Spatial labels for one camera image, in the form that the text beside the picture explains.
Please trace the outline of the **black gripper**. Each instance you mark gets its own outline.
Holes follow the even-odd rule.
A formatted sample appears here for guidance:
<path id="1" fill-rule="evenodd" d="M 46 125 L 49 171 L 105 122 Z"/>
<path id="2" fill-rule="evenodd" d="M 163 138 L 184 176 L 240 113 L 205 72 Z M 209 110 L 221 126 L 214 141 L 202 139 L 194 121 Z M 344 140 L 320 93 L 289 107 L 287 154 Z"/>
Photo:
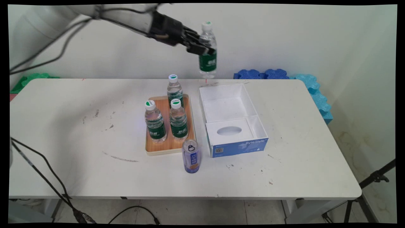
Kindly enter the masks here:
<path id="1" fill-rule="evenodd" d="M 211 45 L 211 43 L 185 44 L 185 40 L 198 41 L 200 39 L 198 32 L 185 27 L 180 21 L 157 11 L 152 13 L 152 24 L 148 37 L 170 46 L 184 45 L 188 53 L 198 56 L 213 55 L 217 51 L 217 47 Z"/>

